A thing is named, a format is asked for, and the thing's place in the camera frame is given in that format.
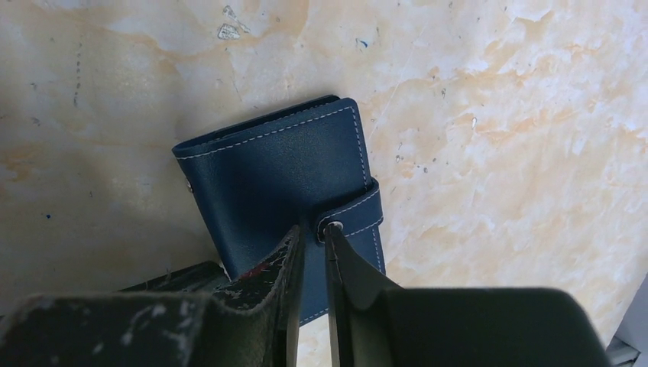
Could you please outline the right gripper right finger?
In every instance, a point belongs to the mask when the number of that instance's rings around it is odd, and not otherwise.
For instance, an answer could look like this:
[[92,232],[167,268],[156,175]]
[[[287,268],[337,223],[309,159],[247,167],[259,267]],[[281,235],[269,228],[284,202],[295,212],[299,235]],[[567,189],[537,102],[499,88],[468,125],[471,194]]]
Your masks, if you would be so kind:
[[324,229],[335,366],[607,366],[587,314],[552,288],[405,288]]

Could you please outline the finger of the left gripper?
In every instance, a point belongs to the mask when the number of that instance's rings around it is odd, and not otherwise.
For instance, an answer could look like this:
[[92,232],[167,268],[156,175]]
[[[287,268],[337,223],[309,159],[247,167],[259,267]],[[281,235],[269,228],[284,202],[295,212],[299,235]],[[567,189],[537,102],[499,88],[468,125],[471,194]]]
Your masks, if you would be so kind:
[[213,261],[168,272],[165,275],[123,289],[124,292],[197,292],[214,291],[230,282],[224,269]]

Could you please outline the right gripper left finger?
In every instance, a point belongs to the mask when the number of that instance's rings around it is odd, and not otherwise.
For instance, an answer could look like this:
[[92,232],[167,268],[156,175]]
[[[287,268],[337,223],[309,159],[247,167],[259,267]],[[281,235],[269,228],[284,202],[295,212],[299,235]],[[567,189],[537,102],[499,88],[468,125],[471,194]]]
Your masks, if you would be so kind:
[[3,366],[293,366],[303,235],[212,291],[42,294],[1,322]]

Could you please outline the navy leather card holder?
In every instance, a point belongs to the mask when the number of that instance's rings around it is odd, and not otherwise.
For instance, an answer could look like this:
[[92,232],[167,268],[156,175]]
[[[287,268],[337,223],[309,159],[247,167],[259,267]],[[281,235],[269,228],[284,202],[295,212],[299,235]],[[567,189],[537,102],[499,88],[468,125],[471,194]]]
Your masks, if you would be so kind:
[[292,226],[305,238],[300,323],[327,313],[323,230],[385,269],[378,181],[355,100],[323,96],[173,147],[226,273],[250,272]]

